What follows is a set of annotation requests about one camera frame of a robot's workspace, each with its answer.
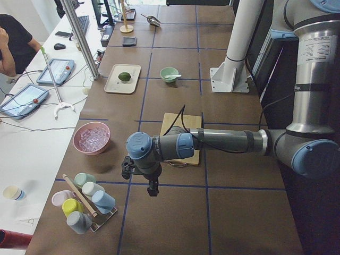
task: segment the spoon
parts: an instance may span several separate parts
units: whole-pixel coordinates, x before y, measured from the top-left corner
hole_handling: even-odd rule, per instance
[[[164,78],[165,79],[169,79],[169,78],[174,78],[174,77],[181,77],[181,74],[171,74],[171,75],[165,75]]]

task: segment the white table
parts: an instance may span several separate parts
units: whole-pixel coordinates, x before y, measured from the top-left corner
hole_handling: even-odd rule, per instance
[[[77,10],[77,15],[89,15],[90,26],[86,33],[92,55],[98,49],[103,50],[100,43],[100,33],[97,30],[96,20],[91,1],[85,0]],[[44,43],[44,48],[49,58],[65,58],[75,60],[75,68],[71,76],[78,73],[85,65],[85,59],[77,50],[73,41],[68,38],[57,37],[57,31],[71,32],[71,26],[64,16],[51,35]],[[54,50],[56,43],[66,45],[66,49]],[[39,52],[27,71],[42,70],[46,66],[43,55]],[[31,79],[36,83],[39,73],[31,74]],[[83,68],[70,81],[59,87],[61,99],[74,105],[75,112],[70,108],[64,108],[58,112],[58,120],[53,116],[56,105],[42,105],[36,112],[22,120],[3,118],[4,122],[24,126],[30,129],[68,128],[50,131],[28,131],[4,123],[0,124],[0,155],[1,155],[1,193],[8,185],[17,185],[22,188],[27,196],[21,201],[5,199],[0,195],[0,228],[4,230],[33,234],[44,204],[49,195],[55,176],[58,172],[67,146],[72,138],[74,127],[77,124],[80,111],[84,106],[86,95],[83,86],[91,87],[92,79],[90,71]],[[23,76],[11,90],[17,93],[27,83],[27,76]],[[44,104],[58,103],[56,92],[50,90],[50,95]],[[13,249],[0,249],[0,254],[24,254],[25,251]]]

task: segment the pink bowl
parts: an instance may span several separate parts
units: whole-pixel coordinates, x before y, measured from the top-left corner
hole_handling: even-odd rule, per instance
[[[91,129],[95,129],[95,128],[104,128],[106,130],[106,132],[108,133],[108,140],[101,148],[98,148],[97,150],[84,151],[79,145],[79,141],[81,140],[81,133],[83,133],[86,129],[91,130]],[[98,155],[108,148],[108,146],[110,144],[110,138],[111,138],[111,133],[110,133],[110,129],[108,128],[108,126],[105,125],[102,122],[94,121],[94,122],[89,122],[89,123],[81,126],[75,132],[74,137],[73,137],[73,145],[78,151],[80,151],[80,152],[82,152],[86,155]]]

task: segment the black mouse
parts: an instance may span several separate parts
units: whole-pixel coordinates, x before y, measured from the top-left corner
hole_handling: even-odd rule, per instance
[[[65,49],[66,48],[66,45],[64,45],[64,44],[55,44],[54,45],[54,49],[55,50],[59,50],[59,49]]]

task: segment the white tray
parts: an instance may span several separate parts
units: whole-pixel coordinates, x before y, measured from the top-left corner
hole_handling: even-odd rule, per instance
[[[115,64],[112,67],[111,73],[107,79],[104,91],[107,93],[121,94],[134,93],[136,90],[140,70],[140,65]],[[128,82],[123,82],[118,79],[118,75],[122,72],[128,72],[131,75],[131,79]]]

